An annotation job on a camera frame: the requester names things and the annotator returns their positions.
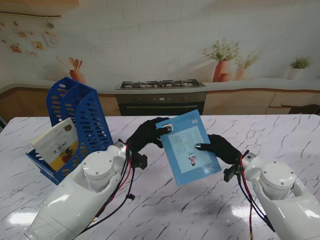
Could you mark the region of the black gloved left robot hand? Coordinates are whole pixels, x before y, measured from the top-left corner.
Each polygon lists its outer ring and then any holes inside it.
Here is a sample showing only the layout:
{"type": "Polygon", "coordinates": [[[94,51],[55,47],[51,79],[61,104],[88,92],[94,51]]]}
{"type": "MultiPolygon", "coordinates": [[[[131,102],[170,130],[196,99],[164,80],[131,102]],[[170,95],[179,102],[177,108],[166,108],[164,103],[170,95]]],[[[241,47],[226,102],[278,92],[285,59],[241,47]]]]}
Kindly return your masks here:
{"type": "Polygon", "coordinates": [[[156,117],[142,123],[137,130],[127,139],[126,145],[134,154],[142,150],[148,144],[155,144],[160,149],[163,148],[160,137],[171,131],[165,128],[157,128],[156,124],[169,120],[168,117],[156,117]]]}

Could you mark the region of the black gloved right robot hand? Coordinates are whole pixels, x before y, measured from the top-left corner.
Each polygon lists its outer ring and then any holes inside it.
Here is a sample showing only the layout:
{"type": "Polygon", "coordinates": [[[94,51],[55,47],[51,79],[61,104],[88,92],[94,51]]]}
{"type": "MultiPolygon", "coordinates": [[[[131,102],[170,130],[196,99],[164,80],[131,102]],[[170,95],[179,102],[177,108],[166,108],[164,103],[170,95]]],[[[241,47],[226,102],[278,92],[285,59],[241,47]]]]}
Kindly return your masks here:
{"type": "Polygon", "coordinates": [[[214,153],[228,165],[238,164],[241,158],[241,152],[232,146],[224,137],[217,134],[208,135],[210,143],[197,143],[195,148],[200,151],[214,153]]]}

